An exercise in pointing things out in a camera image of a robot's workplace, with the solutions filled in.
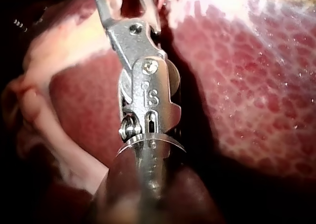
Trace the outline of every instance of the metal jaw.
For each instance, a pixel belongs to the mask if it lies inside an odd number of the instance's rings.
[[[121,108],[119,133],[125,146],[135,152],[141,184],[139,223],[164,223],[148,218],[164,186],[164,159],[170,145],[181,144],[166,135],[180,122],[181,107],[171,101],[180,84],[179,72],[151,39],[151,30],[160,33],[158,14],[155,24],[142,18],[114,20],[106,0],[96,0],[102,25],[123,65],[118,89]],[[155,7],[153,0],[141,0],[145,14]]]

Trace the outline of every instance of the engraved marking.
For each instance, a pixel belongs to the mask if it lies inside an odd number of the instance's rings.
[[[148,96],[150,98],[150,100],[148,101],[148,104],[150,106],[157,106],[159,104],[159,98],[157,97],[157,94],[158,94],[158,91],[155,89],[150,90],[148,92]]]
[[[144,90],[144,107],[147,107],[148,104],[148,98],[147,98],[147,90],[149,88],[149,82],[143,82],[142,83],[142,89]]]
[[[156,89],[148,91],[149,88],[149,82],[142,83],[142,89],[144,91],[144,107],[155,107],[159,104],[159,98],[157,97],[158,91]]]

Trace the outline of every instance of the white fat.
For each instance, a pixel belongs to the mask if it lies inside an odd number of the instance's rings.
[[[179,23],[182,23],[188,16],[196,17],[196,4],[199,4],[201,16],[206,16],[207,10],[210,5],[213,5],[223,13],[225,13],[225,19],[233,21],[238,19],[243,22],[250,29],[254,29],[251,20],[249,19],[249,0],[167,0],[168,7],[170,9],[169,14],[169,26],[171,28],[177,28]],[[283,0],[273,0],[275,4],[275,10],[281,9],[284,2]],[[257,10],[252,14],[260,15],[267,8],[268,0],[259,0],[256,4]]]

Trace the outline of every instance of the liver tissue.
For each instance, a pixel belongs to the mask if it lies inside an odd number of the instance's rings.
[[[128,1],[123,15],[131,12]],[[314,181],[312,1],[166,0],[161,15],[162,46],[177,62],[187,90],[184,130],[199,127],[192,124],[199,118],[192,117],[201,111],[190,108],[199,103],[212,133],[212,142],[202,142],[217,153],[262,173]],[[17,95],[24,119],[59,161],[64,181],[94,193],[122,142],[121,65],[93,0],[72,0],[59,11],[30,44],[24,68],[7,92]],[[197,99],[190,100],[195,88]],[[32,139],[21,141],[20,151],[31,149]]]

